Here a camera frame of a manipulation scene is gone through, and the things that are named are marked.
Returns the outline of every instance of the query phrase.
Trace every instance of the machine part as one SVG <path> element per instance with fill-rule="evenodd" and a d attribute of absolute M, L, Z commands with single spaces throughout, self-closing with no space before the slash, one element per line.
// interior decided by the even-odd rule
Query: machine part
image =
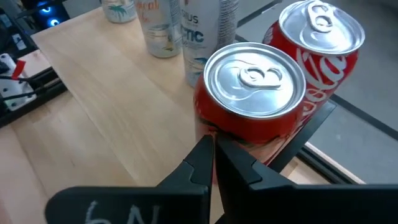
<path fill-rule="evenodd" d="M 9 70 L 7 72 L 2 73 L 0 75 L 11 77 L 12 73 L 16 69 L 16 64 L 14 63 L 10 55 L 1 54 L 0 62 L 5 63 L 9 67 Z M 22 72 L 20 77 L 27 78 L 24 72 Z M 2 96 L 2 98 L 7 98 L 10 96 L 21 95 L 31 92 L 33 92 L 33 88 L 27 82 L 18 81 L 18 80 L 0 79 L 0 95 Z M 35 99 L 36 99 L 36 94 L 33 93 L 31 95 L 23 96 L 20 98 L 6 100 L 4 101 L 4 103 L 11 111 L 15 111 L 16 109 L 19 109 L 20 107 L 30 103 Z"/>

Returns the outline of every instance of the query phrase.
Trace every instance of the blue light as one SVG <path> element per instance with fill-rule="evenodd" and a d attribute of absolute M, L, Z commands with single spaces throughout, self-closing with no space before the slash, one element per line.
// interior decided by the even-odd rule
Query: blue light
<path fill-rule="evenodd" d="M 58 25 L 59 23 L 60 21 L 58 19 L 49 19 L 47 25 L 49 25 L 49 27 L 53 27 Z"/>
<path fill-rule="evenodd" d="M 42 6 L 46 4 L 46 2 L 39 2 L 37 6 Z M 41 14 L 49 14 L 52 11 L 52 7 L 46 7 L 45 9 L 40 10 Z"/>

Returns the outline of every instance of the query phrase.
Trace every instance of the red object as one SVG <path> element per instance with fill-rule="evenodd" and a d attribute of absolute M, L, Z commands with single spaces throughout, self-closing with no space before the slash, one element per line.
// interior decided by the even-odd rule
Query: red object
<path fill-rule="evenodd" d="M 327 56 L 309 52 L 285 37 L 275 22 L 266 32 L 263 44 L 276 47 L 290 55 L 303 70 L 307 81 L 303 126 L 335 92 L 337 87 L 351 75 L 358 59 L 358 50 L 346 55 Z"/>
<path fill-rule="evenodd" d="M 26 64 L 26 62 L 23 61 L 23 60 L 18 60 L 17 61 L 17 65 L 16 65 L 15 70 L 12 73 L 12 76 L 11 76 L 11 78 L 13 80 L 17 80 L 18 79 L 19 75 L 24 71 L 25 64 Z"/>
<path fill-rule="evenodd" d="M 302 117 L 303 106 L 275 119 L 249 119 L 226 111 L 208 94 L 203 75 L 193 97 L 197 140 L 222 131 L 259 161 L 268 164 L 292 134 Z"/>

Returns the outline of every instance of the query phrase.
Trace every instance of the can lid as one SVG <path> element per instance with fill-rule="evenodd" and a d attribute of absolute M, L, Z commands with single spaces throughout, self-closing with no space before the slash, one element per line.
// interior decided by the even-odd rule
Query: can lid
<path fill-rule="evenodd" d="M 279 16 L 279 25 L 292 42 L 320 54 L 349 54 L 365 40 L 361 24 L 345 11 L 319 0 L 286 7 Z"/>
<path fill-rule="evenodd" d="M 206 63 L 204 79 L 207 91 L 224 109 L 254 119 L 288 113 L 305 92 L 297 63 L 281 50 L 258 43 L 219 49 Z"/>

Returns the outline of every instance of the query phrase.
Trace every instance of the soda can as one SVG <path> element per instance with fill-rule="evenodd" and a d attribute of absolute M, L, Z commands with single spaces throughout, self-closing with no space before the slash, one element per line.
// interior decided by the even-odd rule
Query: soda can
<path fill-rule="evenodd" d="M 178 0 L 136 0 L 147 50 L 167 58 L 181 52 L 181 12 Z"/>
<path fill-rule="evenodd" d="M 209 58 L 195 88 L 197 141 L 221 132 L 267 164 L 298 125 L 304 92 L 303 72 L 283 51 L 226 46 Z"/>
<path fill-rule="evenodd" d="M 238 0 L 180 0 L 185 77 L 195 86 L 210 56 L 233 44 Z"/>
<path fill-rule="evenodd" d="M 102 0 L 101 5 L 110 22 L 125 23 L 137 17 L 132 0 Z"/>
<path fill-rule="evenodd" d="M 307 80 L 301 127 L 351 75 L 365 40 L 362 26 L 341 9 L 319 0 L 287 6 L 266 32 L 274 46 L 300 65 Z"/>

